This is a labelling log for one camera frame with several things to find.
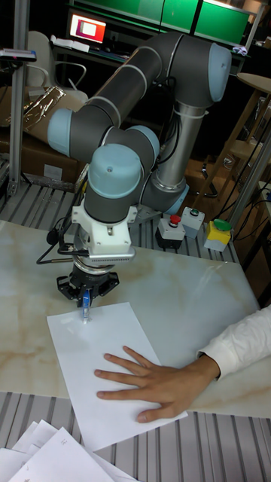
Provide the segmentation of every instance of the light blue joint cap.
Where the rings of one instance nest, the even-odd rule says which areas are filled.
[[[93,154],[88,180],[99,196],[117,199],[136,189],[141,169],[139,156],[132,149],[121,144],[102,145]]]
[[[219,102],[227,85],[230,74],[231,53],[217,44],[212,44],[209,52],[209,89],[214,102]]]
[[[152,145],[152,148],[154,150],[154,159],[157,158],[158,154],[160,153],[160,143],[157,135],[154,134],[151,129],[146,126],[133,126],[129,127],[129,129],[126,130],[139,130],[139,132],[144,134]]]
[[[72,113],[73,111],[70,109],[59,108],[58,111],[52,115],[47,131],[49,146],[66,156],[70,155],[69,146]]]
[[[176,214],[176,212],[178,212],[178,210],[180,209],[181,207],[181,204],[183,203],[184,201],[184,198],[186,197],[187,195],[187,192],[189,191],[189,186],[186,185],[184,190],[182,191],[181,193],[181,196],[177,199],[177,201],[172,204],[172,206],[166,211],[166,214]]]

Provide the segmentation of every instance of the emergency stop button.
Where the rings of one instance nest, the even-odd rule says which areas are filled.
[[[177,216],[176,214],[172,214],[170,216],[169,226],[177,227],[180,222],[181,222],[180,216]]]

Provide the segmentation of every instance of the chair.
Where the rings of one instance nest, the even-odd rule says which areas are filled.
[[[82,102],[87,101],[87,94],[80,90],[77,90],[77,86],[84,78],[87,69],[85,66],[79,63],[73,62],[56,62],[53,58],[53,52],[50,46],[49,39],[43,33],[30,31],[28,36],[28,49],[34,50],[37,55],[35,63],[26,65],[26,86],[27,87],[61,87],[65,92],[73,95]],[[64,87],[60,85],[56,80],[56,65],[59,64],[79,66],[83,69],[83,74],[79,80],[73,84],[73,87]]]

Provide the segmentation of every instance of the finger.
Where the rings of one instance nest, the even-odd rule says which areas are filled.
[[[123,350],[131,355],[136,361],[142,365],[142,367],[145,368],[150,368],[151,366],[154,366],[154,363],[151,363],[151,361],[147,360],[144,356],[139,355],[139,353],[135,352],[132,348],[129,348],[128,346],[124,346]]]
[[[135,375],[126,375],[122,373],[116,373],[113,371],[95,370],[94,374],[98,378],[104,378],[105,380],[112,380],[113,382],[125,383],[127,385],[143,386],[144,378],[136,377]]]
[[[177,414],[174,413],[174,410],[172,409],[172,405],[168,405],[167,407],[141,412],[137,417],[137,421],[139,423],[148,423],[158,419],[171,419],[176,415]]]
[[[118,390],[117,392],[97,392],[103,400],[144,400],[144,389]]]
[[[134,361],[126,360],[124,358],[120,358],[115,355],[111,355],[110,353],[105,354],[105,360],[109,362],[115,363],[116,365],[120,365],[121,367],[126,368],[127,370],[131,371],[134,375],[141,375],[145,374],[145,368],[143,368],[138,363]]]

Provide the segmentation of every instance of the hand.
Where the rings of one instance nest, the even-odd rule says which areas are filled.
[[[105,354],[105,359],[125,367],[132,374],[101,370],[95,370],[94,373],[99,378],[134,385],[138,388],[98,392],[97,396],[104,400],[145,400],[161,405],[160,408],[141,412],[137,417],[140,423],[177,416],[188,409],[192,401],[220,374],[217,363],[207,355],[202,355],[186,367],[177,369],[155,365],[127,346],[123,349],[137,363],[109,353]]]

